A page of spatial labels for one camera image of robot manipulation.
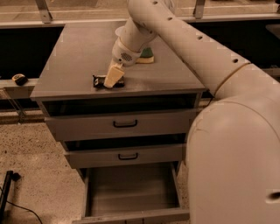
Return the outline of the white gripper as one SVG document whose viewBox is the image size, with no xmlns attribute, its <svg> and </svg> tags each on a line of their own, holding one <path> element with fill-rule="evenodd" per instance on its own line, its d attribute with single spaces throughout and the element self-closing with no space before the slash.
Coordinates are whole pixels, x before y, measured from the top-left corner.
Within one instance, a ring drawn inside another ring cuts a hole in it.
<svg viewBox="0 0 280 224">
<path fill-rule="evenodd" d="M 108 67 L 104 86 L 106 88 L 112 88 L 124 76 L 123 67 L 131 67 L 135 65 L 141 53 L 142 48 L 138 50 L 130 50 L 118 38 L 112 49 L 112 60 Z"/>
</svg>

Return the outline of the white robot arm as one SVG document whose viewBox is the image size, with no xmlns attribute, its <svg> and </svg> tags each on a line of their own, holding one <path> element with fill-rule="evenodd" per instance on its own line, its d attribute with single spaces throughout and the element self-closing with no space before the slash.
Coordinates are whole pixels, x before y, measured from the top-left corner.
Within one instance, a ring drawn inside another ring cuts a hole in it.
<svg viewBox="0 0 280 224">
<path fill-rule="evenodd" d="M 170 0 L 127 0 L 127 6 L 106 87 L 160 37 L 216 99 L 188 134 L 191 223 L 280 224 L 280 83 L 175 17 Z"/>
</svg>

